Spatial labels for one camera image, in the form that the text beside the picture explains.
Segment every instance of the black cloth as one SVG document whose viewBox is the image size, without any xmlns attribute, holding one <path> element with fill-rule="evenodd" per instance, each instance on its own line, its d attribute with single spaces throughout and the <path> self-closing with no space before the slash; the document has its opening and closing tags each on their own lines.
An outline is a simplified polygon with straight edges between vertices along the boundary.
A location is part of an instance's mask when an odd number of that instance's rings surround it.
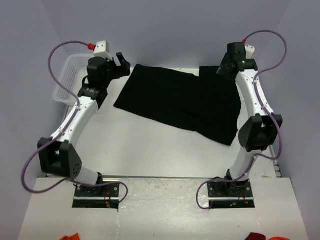
<svg viewBox="0 0 320 240">
<path fill-rule="evenodd" d="M 217 70 L 200 67 L 197 77 L 138 64 L 114 106 L 230 146 L 238 131 L 241 101 L 236 84 Z"/>
</svg>

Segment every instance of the white floor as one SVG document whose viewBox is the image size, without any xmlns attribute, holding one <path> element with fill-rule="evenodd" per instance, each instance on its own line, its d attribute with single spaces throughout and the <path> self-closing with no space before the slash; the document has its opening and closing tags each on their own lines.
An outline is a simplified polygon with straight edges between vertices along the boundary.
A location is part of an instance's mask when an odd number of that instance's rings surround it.
<svg viewBox="0 0 320 240">
<path fill-rule="evenodd" d="M 199 75 L 199 69 L 176 69 Z M 77 92 L 86 71 L 80 72 Z M 84 129 L 76 150 L 87 168 L 105 176 L 223 177 L 237 158 L 238 136 L 231 146 L 197 132 L 181 130 L 113 107 L 129 77 L 114 80 L 101 109 Z M 238 129 L 248 119 L 243 96 Z M 275 177 L 273 163 L 259 159 L 252 177 Z"/>
<path fill-rule="evenodd" d="M 201 210 L 195 194 L 203 180 L 123 180 L 127 199 L 115 209 L 72 208 L 75 187 L 63 183 L 32 195 L 20 240 L 58 240 L 79 233 L 81 240 L 244 240 L 251 233 L 267 239 L 307 240 L 288 178 L 251 181 L 256 208 Z M 39 178 L 37 190 L 57 182 Z M 200 202 L 208 204 L 204 187 Z"/>
</svg>

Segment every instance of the purple cable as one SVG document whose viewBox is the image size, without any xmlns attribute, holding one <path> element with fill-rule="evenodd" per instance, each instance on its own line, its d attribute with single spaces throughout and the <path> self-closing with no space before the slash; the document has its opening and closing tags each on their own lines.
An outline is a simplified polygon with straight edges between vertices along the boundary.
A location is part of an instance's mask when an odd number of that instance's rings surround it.
<svg viewBox="0 0 320 240">
<path fill-rule="evenodd" d="M 58 181 L 56 184 L 52 185 L 51 187 L 47 188 L 47 189 L 43 189 L 43 190 L 33 190 L 31 188 L 29 188 L 26 184 L 26 171 L 27 171 L 27 168 L 28 166 L 30 165 L 31 161 L 34 159 L 34 157 L 39 153 L 41 152 L 42 150 L 46 149 L 47 147 L 49 147 L 51 144 L 55 143 L 57 141 L 57 139 L 59 139 L 63 133 L 66 131 L 66 129 L 69 127 L 69 125 L 72 123 L 73 119 L 76 117 L 77 115 L 77 112 L 79 111 L 79 106 L 80 106 L 80 100 L 78 98 L 78 96 L 76 94 L 74 94 L 72 91 L 70 91 L 69 89 L 67 89 L 65 86 L 63 86 L 59 81 L 58 79 L 56 78 L 56 76 L 54 75 L 53 71 L 52 71 L 52 68 L 51 68 L 51 59 L 52 59 L 52 56 L 53 54 L 55 53 L 55 51 L 64 46 L 64 45 L 67 45 L 67 44 L 81 44 L 81 45 L 84 45 L 84 46 L 87 46 L 88 47 L 88 44 L 86 44 L 85 42 L 82 42 L 82 41 L 66 41 L 66 42 L 63 42 L 61 44 L 59 44 L 58 46 L 56 46 L 50 53 L 49 55 L 49 58 L 48 58 L 48 69 L 49 69 L 49 72 L 50 72 L 50 75 L 51 77 L 53 78 L 53 80 L 62 88 L 64 89 L 65 91 L 67 91 L 69 94 L 71 94 L 75 99 L 76 99 L 76 104 L 77 104 L 77 108 L 75 109 L 74 113 L 72 114 L 70 120 L 66 123 L 65 127 L 62 129 L 61 133 L 56 136 L 54 139 L 52 139 L 50 142 L 48 142 L 47 144 L 43 145 L 42 147 L 38 148 L 29 158 L 28 160 L 26 161 L 26 163 L 24 164 L 23 166 L 23 169 L 22 169 L 22 173 L 21 173 L 21 183 L 22 183 L 22 186 L 25 190 L 27 190 L 29 193 L 32 193 L 32 194 L 42 194 L 42 193 L 46 193 L 48 191 L 50 191 L 51 189 L 54 189 L 56 186 L 60 185 L 61 183 L 63 183 L 64 181 L 68 180 L 67 178 L 64 178 L 60 181 Z M 78 184 L 78 185 L 82 185 L 82 186 L 85 186 L 85 187 L 90 187 L 90 188 L 97 188 L 97 187 L 103 187 L 103 186 L 107 186 L 107 185 L 110 185 L 110 184 L 114 184 L 114 183 L 118 183 L 118 184 L 121 184 L 125 187 L 126 189 L 126 193 L 124 195 L 124 197 L 119 201 L 119 203 L 121 203 L 123 200 L 125 200 L 125 198 L 127 197 L 128 195 L 128 192 L 129 192 L 129 189 L 127 187 L 127 185 L 121 181 L 116 181 L 116 182 L 105 182 L 105 183 L 102 183 L 102 184 L 97 184 L 97 185 L 90 185 L 90 184 L 82 184 L 80 182 L 76 182 L 76 181 L 73 181 L 73 180 L 70 180 L 70 182 L 72 183 L 75 183 L 75 184 Z"/>
<path fill-rule="evenodd" d="M 283 41 L 284 43 L 284 54 L 283 54 L 283 57 L 281 59 L 281 61 L 276 64 L 275 66 L 273 67 L 270 67 L 270 68 L 267 68 L 267 69 L 264 69 L 264 70 L 261 70 L 261 71 L 258 71 L 257 74 L 254 76 L 253 78 L 253 83 L 254 83 L 254 90 L 255 90 L 255 94 L 258 98 L 258 101 L 261 105 L 261 107 L 263 108 L 263 110 L 266 112 L 266 114 L 270 117 L 270 119 L 273 121 L 274 125 L 275 125 L 275 128 L 278 132 L 278 135 L 279 135 L 279 151 L 277 153 L 277 155 L 275 157 L 270 157 L 270 156 L 267 156 L 267 155 L 264 155 L 264 154 L 261 154 L 261 153 L 256 153 L 253 158 L 251 159 L 251 162 L 249 164 L 249 167 L 246 169 L 246 171 L 239 177 L 233 179 L 233 180 L 227 180 L 227 179 L 221 179 L 221 178 L 218 178 L 216 177 L 215 179 L 210 179 L 210 180 L 207 180 L 205 182 L 203 182 L 197 189 L 196 191 L 196 195 L 195 195 L 195 200 L 196 200 L 196 204 L 198 205 L 198 207 L 202 210 L 208 210 L 208 209 L 211 209 L 212 205 L 211 206 L 208 206 L 208 207 L 203 207 L 200 205 L 199 203 L 199 192 L 200 192 L 200 189 L 205 185 L 205 184 L 209 184 L 209 183 L 212 183 L 212 182 L 223 182 L 223 183 L 234 183 L 234 182 L 237 182 L 238 180 L 240 180 L 241 178 L 243 178 L 249 171 L 250 169 L 252 168 L 254 162 L 255 162 L 255 157 L 257 156 L 260 156 L 260 157 L 264 157 L 266 159 L 269 159 L 269 160 L 277 160 L 281 153 L 282 153 L 282 147 L 283 147 L 283 143 L 282 143 L 282 134 L 281 134 L 281 130 L 280 130 L 280 126 L 279 124 L 277 123 L 276 119 L 272 116 L 272 114 L 268 111 L 268 109 L 265 107 L 265 104 L 264 102 L 262 101 L 261 99 L 261 96 L 259 94 L 259 91 L 258 91 L 258 87 L 257 87 L 257 77 L 262 74 L 262 73 L 265 73 L 267 71 L 270 71 L 270 70 L 273 70 L 277 67 L 279 67 L 285 60 L 286 56 L 287 56 L 287 51 L 288 51 L 288 46 L 287 46 L 287 42 L 285 40 L 285 38 L 283 36 L 281 36 L 279 33 L 275 32 L 275 31 L 272 31 L 272 30 L 259 30 L 259 31 L 255 31 L 253 33 L 251 33 L 250 35 L 248 35 L 244 40 L 246 41 L 249 37 L 251 37 L 252 35 L 254 34 L 258 34 L 258 33 L 272 33 L 272 34 L 275 34 L 277 35 L 279 38 L 281 38 L 281 40 Z"/>
</svg>

